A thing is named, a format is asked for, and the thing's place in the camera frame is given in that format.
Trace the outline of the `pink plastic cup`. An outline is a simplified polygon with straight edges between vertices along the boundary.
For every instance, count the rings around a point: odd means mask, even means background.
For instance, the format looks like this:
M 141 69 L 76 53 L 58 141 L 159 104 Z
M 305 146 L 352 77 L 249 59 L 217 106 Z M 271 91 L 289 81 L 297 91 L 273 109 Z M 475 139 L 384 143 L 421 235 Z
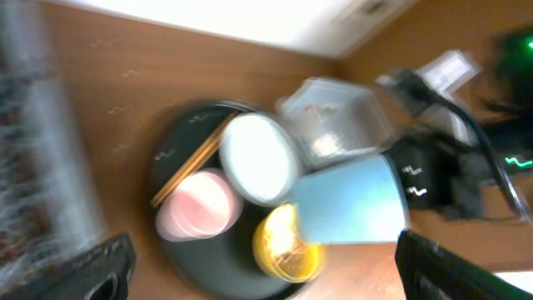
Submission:
M 232 227 L 243 209 L 242 196 L 222 170 L 208 168 L 186 177 L 159 208 L 155 225 L 168 242 L 213 238 Z

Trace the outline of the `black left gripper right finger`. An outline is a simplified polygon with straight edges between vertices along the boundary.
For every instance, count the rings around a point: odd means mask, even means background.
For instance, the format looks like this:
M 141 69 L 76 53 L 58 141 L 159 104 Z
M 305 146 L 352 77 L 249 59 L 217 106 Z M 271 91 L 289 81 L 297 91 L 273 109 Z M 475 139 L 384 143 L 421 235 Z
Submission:
M 412 230 L 401 232 L 395 262 L 407 300 L 532 300 L 531 293 Z

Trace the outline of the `light blue plastic cup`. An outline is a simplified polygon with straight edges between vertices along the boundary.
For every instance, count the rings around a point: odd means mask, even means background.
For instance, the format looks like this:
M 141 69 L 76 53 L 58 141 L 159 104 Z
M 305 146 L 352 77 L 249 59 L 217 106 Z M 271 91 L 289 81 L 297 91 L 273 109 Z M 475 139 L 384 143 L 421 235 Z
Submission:
M 392 243 L 409 225 L 400 178 L 383 155 L 306 175 L 293 185 L 289 199 L 307 243 Z

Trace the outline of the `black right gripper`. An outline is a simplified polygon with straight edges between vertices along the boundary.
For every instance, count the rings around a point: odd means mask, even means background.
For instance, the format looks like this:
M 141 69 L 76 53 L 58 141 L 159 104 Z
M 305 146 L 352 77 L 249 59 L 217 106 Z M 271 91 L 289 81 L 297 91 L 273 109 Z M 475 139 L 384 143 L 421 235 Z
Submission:
M 461 161 L 471 146 L 441 132 L 406 135 L 384 154 L 401 181 L 407 207 L 444 219 L 482 219 L 481 184 Z

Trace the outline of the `yellow bowl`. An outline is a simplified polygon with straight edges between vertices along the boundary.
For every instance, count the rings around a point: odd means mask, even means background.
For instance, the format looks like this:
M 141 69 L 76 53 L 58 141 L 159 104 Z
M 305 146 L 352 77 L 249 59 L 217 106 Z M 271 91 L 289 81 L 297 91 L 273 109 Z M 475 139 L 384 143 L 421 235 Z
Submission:
M 322 245 L 301 240 L 296 231 L 296 208 L 291 204 L 276 207 L 259 223 L 252 251 L 264 273 L 289 283 L 315 279 L 326 262 Z

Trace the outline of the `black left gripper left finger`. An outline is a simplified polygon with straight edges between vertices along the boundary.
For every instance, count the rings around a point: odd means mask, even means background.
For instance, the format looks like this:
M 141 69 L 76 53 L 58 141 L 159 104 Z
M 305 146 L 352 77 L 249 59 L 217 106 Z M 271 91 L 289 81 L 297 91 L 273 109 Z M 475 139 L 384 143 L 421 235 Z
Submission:
M 127 300 L 137 257 L 121 233 L 4 293 L 2 300 Z

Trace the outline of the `white round plate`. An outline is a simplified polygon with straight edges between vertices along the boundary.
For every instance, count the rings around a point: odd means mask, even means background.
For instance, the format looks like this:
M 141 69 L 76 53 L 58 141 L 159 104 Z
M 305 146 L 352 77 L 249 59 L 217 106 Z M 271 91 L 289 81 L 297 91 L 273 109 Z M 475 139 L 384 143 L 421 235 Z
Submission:
M 225 126 L 219 158 L 233 187 L 263 207 L 286 203 L 302 174 L 301 160 L 286 130 L 259 112 L 240 114 Z

